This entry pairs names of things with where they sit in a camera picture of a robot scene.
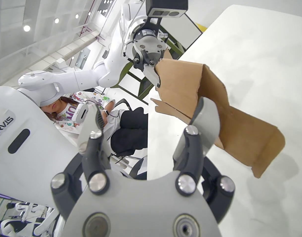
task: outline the black pants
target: black pants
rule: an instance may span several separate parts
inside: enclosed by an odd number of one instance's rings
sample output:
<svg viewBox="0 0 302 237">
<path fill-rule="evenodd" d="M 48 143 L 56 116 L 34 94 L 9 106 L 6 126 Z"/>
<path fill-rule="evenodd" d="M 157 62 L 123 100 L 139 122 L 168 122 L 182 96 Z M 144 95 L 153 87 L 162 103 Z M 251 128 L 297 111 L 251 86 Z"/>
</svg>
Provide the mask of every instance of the black pants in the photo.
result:
<svg viewBox="0 0 302 237">
<path fill-rule="evenodd" d="M 111 136 L 110 144 L 118 157 L 148 147 L 148 114 L 143 114 L 142 107 L 122 113 L 120 129 Z"/>
</svg>

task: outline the white table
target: white table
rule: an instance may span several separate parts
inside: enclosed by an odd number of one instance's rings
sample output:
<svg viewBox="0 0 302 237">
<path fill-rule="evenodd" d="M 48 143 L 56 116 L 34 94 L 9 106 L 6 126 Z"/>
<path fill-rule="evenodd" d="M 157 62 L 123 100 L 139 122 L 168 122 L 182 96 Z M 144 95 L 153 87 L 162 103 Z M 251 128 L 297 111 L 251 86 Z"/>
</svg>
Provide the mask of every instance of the white table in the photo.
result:
<svg viewBox="0 0 302 237">
<path fill-rule="evenodd" d="M 302 18 L 233 5 L 181 60 L 207 64 L 230 104 L 278 126 L 286 146 L 260 179 L 213 147 L 208 157 L 236 184 L 223 237 L 302 237 Z M 151 98 L 160 99 L 153 89 Z M 149 104 L 148 179 L 169 173 L 186 126 Z"/>
</svg>

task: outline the wristwatch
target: wristwatch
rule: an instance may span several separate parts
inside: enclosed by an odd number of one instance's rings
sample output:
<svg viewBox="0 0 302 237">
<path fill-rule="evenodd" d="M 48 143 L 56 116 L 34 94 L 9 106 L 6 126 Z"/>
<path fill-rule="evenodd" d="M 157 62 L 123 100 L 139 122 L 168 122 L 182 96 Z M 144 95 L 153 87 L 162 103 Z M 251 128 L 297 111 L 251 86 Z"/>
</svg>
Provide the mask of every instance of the wristwatch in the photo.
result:
<svg viewBox="0 0 302 237">
<path fill-rule="evenodd" d="M 102 111 L 105 112 L 107 116 L 109 115 L 108 110 L 104 109 L 104 110 L 102 110 Z"/>
</svg>

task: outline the woman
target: woman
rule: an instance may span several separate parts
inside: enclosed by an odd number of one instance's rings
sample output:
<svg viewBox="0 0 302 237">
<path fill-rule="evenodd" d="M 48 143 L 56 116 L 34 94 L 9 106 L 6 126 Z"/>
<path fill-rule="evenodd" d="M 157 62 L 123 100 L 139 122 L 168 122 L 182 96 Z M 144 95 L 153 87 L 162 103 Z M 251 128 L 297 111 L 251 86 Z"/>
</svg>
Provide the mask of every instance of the woman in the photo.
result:
<svg viewBox="0 0 302 237">
<path fill-rule="evenodd" d="M 80 103 L 99 105 L 104 120 L 104 136 L 118 157 L 133 155 L 136 149 L 147 148 L 148 114 L 139 107 L 134 111 L 113 110 L 115 101 L 93 92 L 76 92 L 65 95 L 41 110 L 56 124 L 63 134 L 71 134 L 77 139 L 82 124 L 72 121 L 73 114 Z"/>
</svg>

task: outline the cardboard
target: cardboard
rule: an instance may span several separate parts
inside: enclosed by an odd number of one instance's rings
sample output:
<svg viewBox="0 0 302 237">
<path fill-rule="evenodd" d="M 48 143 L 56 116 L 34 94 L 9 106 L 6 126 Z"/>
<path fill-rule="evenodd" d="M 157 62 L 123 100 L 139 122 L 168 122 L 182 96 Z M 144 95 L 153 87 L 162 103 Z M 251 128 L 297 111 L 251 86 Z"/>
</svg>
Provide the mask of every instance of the cardboard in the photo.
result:
<svg viewBox="0 0 302 237">
<path fill-rule="evenodd" d="M 164 57 L 156 65 L 162 101 L 151 99 L 157 104 L 155 111 L 189 124 L 198 98 L 213 100 L 221 122 L 215 145 L 250 166 L 254 176 L 260 178 L 284 148 L 283 134 L 277 127 L 230 106 L 224 84 L 207 65 L 173 60 L 169 52 Z"/>
</svg>

